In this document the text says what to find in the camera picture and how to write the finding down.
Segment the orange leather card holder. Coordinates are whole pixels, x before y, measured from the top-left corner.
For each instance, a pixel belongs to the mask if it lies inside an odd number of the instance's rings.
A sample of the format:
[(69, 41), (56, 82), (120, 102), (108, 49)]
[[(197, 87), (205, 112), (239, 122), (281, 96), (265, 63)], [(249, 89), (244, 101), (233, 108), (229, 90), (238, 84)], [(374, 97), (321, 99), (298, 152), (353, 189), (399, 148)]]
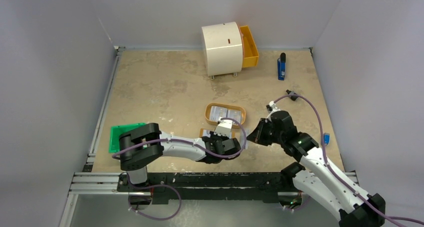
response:
[(231, 132), (222, 132), (222, 131), (216, 131), (216, 130), (212, 130), (212, 129), (206, 129), (206, 128), (201, 128), (200, 132), (199, 132), (199, 137), (208, 137), (211, 138), (211, 136), (213, 136), (216, 139), (220, 139), (220, 140), (228, 140), (228, 139), (232, 139), (236, 136), (236, 132), (235, 131), (231, 131)]

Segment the orange oval tray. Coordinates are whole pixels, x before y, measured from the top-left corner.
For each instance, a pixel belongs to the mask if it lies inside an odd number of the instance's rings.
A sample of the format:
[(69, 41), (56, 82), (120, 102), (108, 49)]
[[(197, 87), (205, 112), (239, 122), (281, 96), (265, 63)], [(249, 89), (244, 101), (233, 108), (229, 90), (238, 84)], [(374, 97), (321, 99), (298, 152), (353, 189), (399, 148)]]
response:
[(206, 106), (204, 116), (210, 125), (216, 125), (220, 118), (231, 118), (243, 124), (247, 114), (241, 106), (211, 102)]

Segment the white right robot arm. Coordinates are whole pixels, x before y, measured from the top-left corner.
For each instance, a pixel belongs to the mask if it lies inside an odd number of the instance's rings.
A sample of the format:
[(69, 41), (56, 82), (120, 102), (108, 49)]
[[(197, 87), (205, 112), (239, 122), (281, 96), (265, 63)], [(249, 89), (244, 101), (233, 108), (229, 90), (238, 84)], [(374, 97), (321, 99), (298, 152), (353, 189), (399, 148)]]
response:
[(246, 138), (262, 146), (279, 144), (295, 162), (281, 171), (280, 183), (288, 191), (295, 188), (327, 209), (341, 227), (381, 227), (385, 200), (370, 195), (324, 157), (319, 144), (300, 132), (287, 111), (275, 111), (261, 118)]

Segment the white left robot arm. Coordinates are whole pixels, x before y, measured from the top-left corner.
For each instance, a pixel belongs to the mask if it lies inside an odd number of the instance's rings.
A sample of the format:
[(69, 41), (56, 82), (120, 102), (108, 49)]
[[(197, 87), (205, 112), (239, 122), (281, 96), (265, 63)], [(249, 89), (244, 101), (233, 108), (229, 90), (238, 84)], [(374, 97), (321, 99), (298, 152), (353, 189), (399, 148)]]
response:
[(174, 136), (161, 131), (157, 123), (149, 123), (122, 133), (119, 151), (112, 158), (129, 175), (129, 184), (138, 192), (149, 186), (148, 164), (160, 157), (176, 157), (206, 164), (236, 158), (245, 148), (230, 133), (233, 122), (224, 120), (209, 135), (198, 138)]

